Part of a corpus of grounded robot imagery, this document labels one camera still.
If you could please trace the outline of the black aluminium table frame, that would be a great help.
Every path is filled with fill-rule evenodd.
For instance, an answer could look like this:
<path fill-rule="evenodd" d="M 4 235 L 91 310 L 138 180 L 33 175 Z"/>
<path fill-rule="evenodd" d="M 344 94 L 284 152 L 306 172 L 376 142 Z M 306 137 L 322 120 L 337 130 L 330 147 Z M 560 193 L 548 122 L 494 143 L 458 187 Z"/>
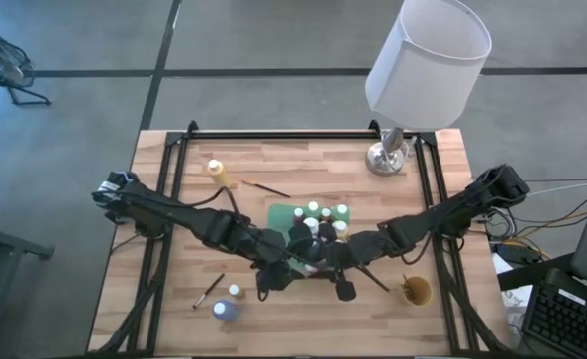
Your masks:
<path fill-rule="evenodd" d="M 421 135 L 417 154 L 389 178 L 374 176 L 365 167 L 365 151 L 376 139 L 372 130 L 144 131 L 130 168 L 148 187 L 184 202 L 207 199 L 208 206 L 230 209 L 236 201 L 259 227 L 266 225 L 271 204 L 345 204 L 352 231 L 419 213 L 460 192 L 472 179 L 457 129 Z M 224 163 L 231 188 L 212 180 L 207 171 L 212 159 Z M 404 258 L 373 262 L 369 270 L 382 287 L 356 270 L 348 271 L 346 277 L 357 290 L 349 303 L 340 301 L 333 284 L 324 280 L 296 281 L 260 301 L 246 260 L 203 246 L 183 228 L 161 241 L 135 238 L 134 228 L 123 225 L 114 244 L 117 250 L 108 258 L 87 345 L 92 359 L 494 356 L 475 321 L 438 284 L 443 272 L 455 278 L 477 319 L 499 341 L 498 350 L 507 353 L 512 345 L 489 245 L 474 232 L 450 249 L 439 243 L 420 245 Z M 223 280 L 193 310 L 222 273 Z M 403 274 L 431 285 L 429 305 L 415 307 L 401 298 Z M 232 284 L 245 289 L 243 299 L 229 294 Z M 213 316 L 213 304 L 222 299 L 238 305 L 236 321 Z"/>

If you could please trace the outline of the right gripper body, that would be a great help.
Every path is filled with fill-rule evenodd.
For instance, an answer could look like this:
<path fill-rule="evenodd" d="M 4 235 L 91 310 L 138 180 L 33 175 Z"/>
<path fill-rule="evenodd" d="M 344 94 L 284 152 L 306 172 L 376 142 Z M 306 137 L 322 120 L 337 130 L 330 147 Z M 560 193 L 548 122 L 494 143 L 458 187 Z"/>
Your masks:
<path fill-rule="evenodd" d="M 350 239 L 340 237 L 343 232 L 338 231 L 336 224 L 339 223 L 321 222 L 319 225 L 322 258 L 317 265 L 316 278 L 329 280 L 335 286 L 338 299 L 350 302 L 357 297 L 357 291 L 354 283 L 346 278 L 345 271 L 348 269 L 356 269 L 382 287 L 382 282 L 367 267 L 372 259 L 364 258 L 366 251 L 377 242 L 373 241 L 375 233 L 372 231 L 356 233 Z"/>

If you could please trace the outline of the large blue paint bottle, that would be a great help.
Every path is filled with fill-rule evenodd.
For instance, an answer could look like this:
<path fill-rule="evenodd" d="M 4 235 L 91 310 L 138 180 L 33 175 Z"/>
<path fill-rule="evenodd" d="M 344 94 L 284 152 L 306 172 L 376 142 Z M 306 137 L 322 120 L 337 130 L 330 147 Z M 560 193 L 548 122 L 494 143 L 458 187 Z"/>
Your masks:
<path fill-rule="evenodd" d="M 240 310 L 236 303 L 222 299 L 213 304 L 212 314 L 219 321 L 232 322 L 239 318 Z"/>

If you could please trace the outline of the teal translucent plastic bin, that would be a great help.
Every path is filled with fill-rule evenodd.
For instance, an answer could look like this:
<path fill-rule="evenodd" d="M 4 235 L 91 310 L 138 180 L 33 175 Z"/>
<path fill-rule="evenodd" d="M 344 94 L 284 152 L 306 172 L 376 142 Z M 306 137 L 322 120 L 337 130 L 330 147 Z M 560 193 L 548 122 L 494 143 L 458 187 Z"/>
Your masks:
<path fill-rule="evenodd" d="M 281 204 L 281 203 L 271 204 L 269 206 L 268 213 L 267 213 L 267 228 L 282 232 L 285 235 L 285 237 L 288 237 L 288 234 L 287 234 L 288 228 L 290 226 L 292 226 L 293 224 L 297 224 L 293 221 L 293 210 L 296 207 L 303 208 L 304 213 L 305 213 L 305 209 L 306 209 L 307 205 L 306 206 L 295 206 L 295 205 L 291 205 L 291 204 Z M 322 256 L 320 255 L 320 242 L 319 242 L 318 236 L 314 237 L 316 244 L 309 250 L 309 253 L 311 254 L 311 263 L 309 265 L 312 265 L 315 267 L 317 267 L 317 265 L 319 264 L 319 260 L 322 258 Z M 305 269 L 305 265 L 306 264 L 304 264 L 302 267 L 302 272 L 304 274 L 306 274 L 306 277 L 316 276 L 316 273 L 309 274 L 307 272 L 307 270 Z"/>

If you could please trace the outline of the black floor fan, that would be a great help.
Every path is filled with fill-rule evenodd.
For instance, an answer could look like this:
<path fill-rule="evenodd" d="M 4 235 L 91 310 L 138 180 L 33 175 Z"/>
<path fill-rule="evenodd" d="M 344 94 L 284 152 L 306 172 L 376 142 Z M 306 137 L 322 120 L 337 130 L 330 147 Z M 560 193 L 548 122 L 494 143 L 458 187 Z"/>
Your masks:
<path fill-rule="evenodd" d="M 26 52 L 0 36 L 0 87 L 7 90 L 14 105 L 51 105 L 46 96 L 29 90 L 34 79 L 34 68 Z"/>

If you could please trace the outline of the white printed paper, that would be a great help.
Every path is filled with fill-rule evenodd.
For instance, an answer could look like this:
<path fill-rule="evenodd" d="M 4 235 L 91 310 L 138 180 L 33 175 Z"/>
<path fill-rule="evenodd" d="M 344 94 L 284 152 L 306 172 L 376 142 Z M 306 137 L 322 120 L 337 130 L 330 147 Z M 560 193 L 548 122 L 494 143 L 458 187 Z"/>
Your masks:
<path fill-rule="evenodd" d="M 513 267 L 496 253 L 492 255 L 492 260 L 498 274 L 513 270 Z M 527 285 L 501 292 L 506 307 L 508 322 L 518 328 L 523 324 L 532 288 L 532 285 Z"/>

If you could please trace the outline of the silver-ferruled paintbrush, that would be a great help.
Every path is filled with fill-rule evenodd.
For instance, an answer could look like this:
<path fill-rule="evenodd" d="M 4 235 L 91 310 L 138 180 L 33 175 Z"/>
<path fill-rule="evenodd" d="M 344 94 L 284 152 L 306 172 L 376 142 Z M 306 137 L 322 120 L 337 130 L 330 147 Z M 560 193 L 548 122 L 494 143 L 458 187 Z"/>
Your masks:
<path fill-rule="evenodd" d="M 193 310 L 197 310 L 197 308 L 202 304 L 202 302 L 209 296 L 211 291 L 216 288 L 216 286 L 223 280 L 226 276 L 226 273 L 220 274 L 211 284 L 210 286 L 201 294 L 198 300 L 192 305 Z"/>

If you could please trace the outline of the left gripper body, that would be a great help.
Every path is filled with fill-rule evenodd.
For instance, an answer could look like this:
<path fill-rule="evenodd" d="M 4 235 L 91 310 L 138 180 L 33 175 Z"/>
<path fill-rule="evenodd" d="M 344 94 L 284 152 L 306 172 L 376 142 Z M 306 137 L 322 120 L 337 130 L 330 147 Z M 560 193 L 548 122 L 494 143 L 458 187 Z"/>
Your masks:
<path fill-rule="evenodd" d="M 272 229 L 253 229 L 257 247 L 254 261 L 258 269 L 256 288 L 259 295 L 283 291 L 294 280 L 304 279 L 304 264 L 311 263 L 309 250 L 316 244 L 311 229 L 303 223 L 288 228 L 288 237 Z"/>

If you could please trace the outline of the amber plastic cup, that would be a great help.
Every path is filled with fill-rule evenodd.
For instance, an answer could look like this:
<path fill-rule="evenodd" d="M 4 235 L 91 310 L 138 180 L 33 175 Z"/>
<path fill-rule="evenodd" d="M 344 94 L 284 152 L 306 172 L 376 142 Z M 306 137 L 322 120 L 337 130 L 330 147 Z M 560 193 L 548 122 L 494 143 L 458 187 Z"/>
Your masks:
<path fill-rule="evenodd" d="M 411 303 L 406 299 L 405 294 L 404 294 L 404 289 L 402 286 L 402 284 L 404 283 L 403 279 L 400 282 L 401 298 L 407 304 L 409 304 L 411 306 L 423 307 L 423 306 L 429 305 L 432 300 L 432 296 L 433 296 L 433 291 L 432 291 L 431 285 L 422 277 L 411 276 L 411 277 L 408 277 L 408 279 L 409 279 L 409 284 L 413 287 L 413 289 L 416 293 L 416 302 Z"/>

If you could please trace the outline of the white-shaded table lamp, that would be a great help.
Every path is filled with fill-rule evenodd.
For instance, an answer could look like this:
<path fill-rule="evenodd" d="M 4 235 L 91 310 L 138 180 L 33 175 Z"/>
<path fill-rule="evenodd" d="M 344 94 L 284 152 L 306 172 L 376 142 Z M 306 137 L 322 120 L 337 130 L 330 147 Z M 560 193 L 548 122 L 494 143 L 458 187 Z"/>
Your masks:
<path fill-rule="evenodd" d="M 408 156 L 404 131 L 455 122 L 491 50 L 485 24 L 460 0 L 404 0 L 365 81 L 371 112 L 395 123 L 367 150 L 369 171 L 399 172 Z"/>

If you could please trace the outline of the black keyboard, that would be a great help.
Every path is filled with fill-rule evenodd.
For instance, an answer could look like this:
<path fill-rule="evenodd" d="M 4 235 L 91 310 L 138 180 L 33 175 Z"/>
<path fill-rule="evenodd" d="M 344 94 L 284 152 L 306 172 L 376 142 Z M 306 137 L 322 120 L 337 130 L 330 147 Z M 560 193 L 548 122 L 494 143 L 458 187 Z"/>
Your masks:
<path fill-rule="evenodd" d="M 587 359 L 587 287 L 535 285 L 523 333 L 566 356 Z"/>

